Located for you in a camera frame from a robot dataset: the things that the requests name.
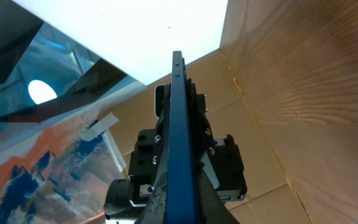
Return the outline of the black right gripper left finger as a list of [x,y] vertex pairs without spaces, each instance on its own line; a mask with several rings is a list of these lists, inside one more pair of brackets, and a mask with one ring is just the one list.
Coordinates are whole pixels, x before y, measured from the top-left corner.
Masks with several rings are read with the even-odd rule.
[[154,191],[135,224],[166,223],[167,186],[167,173],[164,172],[158,178]]

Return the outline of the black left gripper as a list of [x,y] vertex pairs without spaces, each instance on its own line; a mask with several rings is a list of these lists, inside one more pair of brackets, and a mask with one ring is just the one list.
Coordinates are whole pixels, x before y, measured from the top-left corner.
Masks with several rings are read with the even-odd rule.
[[[129,164],[129,198],[144,202],[151,191],[143,194],[142,187],[154,184],[154,193],[167,183],[170,127],[170,84],[156,89],[156,104],[160,112],[154,129],[139,132]],[[190,124],[193,160],[204,164],[210,182],[223,202],[242,200],[247,192],[244,166],[238,145],[231,135],[214,139],[206,118],[204,94],[197,94],[196,86],[186,81],[186,99]]]

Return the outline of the blue Samsung Galaxy smartphone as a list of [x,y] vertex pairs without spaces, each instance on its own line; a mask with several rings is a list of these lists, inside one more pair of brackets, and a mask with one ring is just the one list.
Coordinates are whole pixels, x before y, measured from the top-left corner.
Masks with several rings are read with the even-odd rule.
[[193,171],[185,64],[173,52],[168,138],[167,223],[197,223],[198,204]]

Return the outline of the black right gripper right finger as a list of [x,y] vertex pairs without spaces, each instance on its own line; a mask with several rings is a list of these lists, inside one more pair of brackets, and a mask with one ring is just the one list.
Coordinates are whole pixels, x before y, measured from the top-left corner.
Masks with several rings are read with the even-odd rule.
[[239,224],[236,218],[224,206],[222,200],[210,182],[204,164],[197,162],[195,174],[197,178],[198,206],[200,223],[203,224]]

